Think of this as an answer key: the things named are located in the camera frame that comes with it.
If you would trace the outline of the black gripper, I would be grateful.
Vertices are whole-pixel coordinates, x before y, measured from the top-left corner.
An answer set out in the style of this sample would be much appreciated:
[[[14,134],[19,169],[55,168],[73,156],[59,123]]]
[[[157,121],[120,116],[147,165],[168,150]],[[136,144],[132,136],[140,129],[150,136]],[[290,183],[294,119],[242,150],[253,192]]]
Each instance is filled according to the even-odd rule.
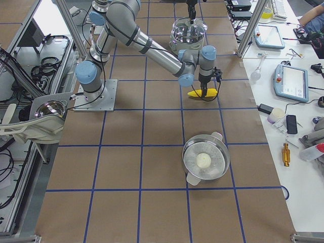
[[[200,82],[200,91],[201,97],[206,97],[208,92],[207,84],[211,81],[212,78],[216,78],[216,81],[221,83],[222,80],[222,71],[217,67],[213,67],[209,70],[204,70],[201,67],[199,68],[198,80]]]
[[[188,6],[188,23],[193,24],[195,20],[195,5],[197,4],[197,0],[187,0],[186,4]]]

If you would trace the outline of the person forearm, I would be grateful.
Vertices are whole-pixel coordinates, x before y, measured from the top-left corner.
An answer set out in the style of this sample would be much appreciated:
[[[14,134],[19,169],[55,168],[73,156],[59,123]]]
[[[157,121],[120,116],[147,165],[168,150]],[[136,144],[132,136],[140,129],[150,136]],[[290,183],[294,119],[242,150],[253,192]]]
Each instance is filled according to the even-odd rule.
[[[307,13],[305,13],[300,19],[299,24],[301,26],[305,26],[307,23],[309,23],[311,20],[313,20],[315,17],[320,16],[324,12],[324,7],[322,5],[318,5],[311,10],[309,10]]]

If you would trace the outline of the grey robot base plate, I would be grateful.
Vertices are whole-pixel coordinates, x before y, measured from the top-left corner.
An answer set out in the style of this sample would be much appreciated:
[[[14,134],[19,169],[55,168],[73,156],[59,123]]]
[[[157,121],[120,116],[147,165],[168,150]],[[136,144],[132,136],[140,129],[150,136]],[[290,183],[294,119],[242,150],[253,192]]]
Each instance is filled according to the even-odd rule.
[[[76,96],[73,106],[74,111],[95,112],[95,111],[114,111],[115,98],[117,92],[117,79],[107,79],[105,87],[96,93],[87,93],[79,85],[78,92],[82,95]]]

